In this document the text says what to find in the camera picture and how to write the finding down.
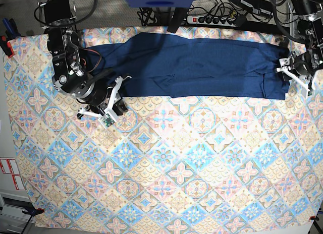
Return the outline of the blue long-sleeve T-shirt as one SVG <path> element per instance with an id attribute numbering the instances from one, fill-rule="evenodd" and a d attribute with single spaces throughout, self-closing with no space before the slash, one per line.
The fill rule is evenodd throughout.
<path id="1" fill-rule="evenodd" d="M 226 96 L 285 99 L 289 82 L 276 72 L 288 49 L 228 39 L 187 39 L 140 33 L 125 43 L 83 51 L 86 67 L 98 74 L 110 68 L 106 84 L 130 76 L 123 97 Z"/>

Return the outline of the patterned tile tablecloth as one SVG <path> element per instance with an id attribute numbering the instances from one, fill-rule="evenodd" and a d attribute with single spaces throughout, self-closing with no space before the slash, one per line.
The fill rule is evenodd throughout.
<path id="1" fill-rule="evenodd" d="M 2 56 L 20 181 L 39 227 L 244 233 L 306 227 L 322 203 L 322 71 L 309 98 L 126 100 L 105 129 L 52 85 L 47 35 Z"/>

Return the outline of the white power strip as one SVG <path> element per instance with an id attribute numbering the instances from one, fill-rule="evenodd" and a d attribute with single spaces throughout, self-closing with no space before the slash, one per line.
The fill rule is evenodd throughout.
<path id="1" fill-rule="evenodd" d="M 228 16 L 187 16 L 186 22 L 195 26 L 227 26 L 235 27 L 234 21 Z"/>

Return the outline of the red white label stickers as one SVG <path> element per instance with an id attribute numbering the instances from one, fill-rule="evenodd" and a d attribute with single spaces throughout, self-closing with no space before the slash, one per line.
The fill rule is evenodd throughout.
<path id="1" fill-rule="evenodd" d="M 3 174 L 11 176 L 15 189 L 18 191 L 25 190 L 18 165 L 13 158 L 1 158 L 1 171 Z"/>

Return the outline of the red black clamp left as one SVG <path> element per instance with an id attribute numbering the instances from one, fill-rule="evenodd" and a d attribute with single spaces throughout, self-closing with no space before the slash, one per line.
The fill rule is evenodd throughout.
<path id="1" fill-rule="evenodd" d="M 14 55 L 13 48 L 5 36 L 1 36 L 1 48 L 8 58 Z"/>

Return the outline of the black clamp lower left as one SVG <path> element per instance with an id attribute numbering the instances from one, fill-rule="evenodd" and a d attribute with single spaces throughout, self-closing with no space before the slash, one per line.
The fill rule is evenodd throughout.
<path id="1" fill-rule="evenodd" d="M 44 210 L 43 209 L 35 209 L 34 207 L 25 207 L 22 210 L 22 213 L 30 215 L 31 217 L 35 217 L 37 215 L 43 214 Z"/>

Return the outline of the blue clamp upper left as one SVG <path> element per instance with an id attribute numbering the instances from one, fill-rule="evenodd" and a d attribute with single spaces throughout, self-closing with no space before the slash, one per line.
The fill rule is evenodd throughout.
<path id="1" fill-rule="evenodd" d="M 12 40 L 12 39 L 21 37 L 21 34 L 18 32 L 17 25 L 13 18 L 11 19 L 4 18 L 3 24 L 6 28 L 6 35 L 8 39 Z"/>

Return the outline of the black clamp lower right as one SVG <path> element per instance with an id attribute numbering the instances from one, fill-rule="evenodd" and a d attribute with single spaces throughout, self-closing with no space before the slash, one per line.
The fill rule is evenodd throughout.
<path id="1" fill-rule="evenodd" d="M 318 216 L 311 216 L 310 220 L 319 221 L 319 217 Z"/>

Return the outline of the black center post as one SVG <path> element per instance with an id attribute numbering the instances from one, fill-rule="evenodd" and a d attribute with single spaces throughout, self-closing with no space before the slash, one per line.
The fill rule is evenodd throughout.
<path id="1" fill-rule="evenodd" d="M 167 31 L 170 33 L 176 33 L 181 26 L 184 18 L 187 16 L 189 8 L 175 8 L 172 19 L 168 25 Z"/>

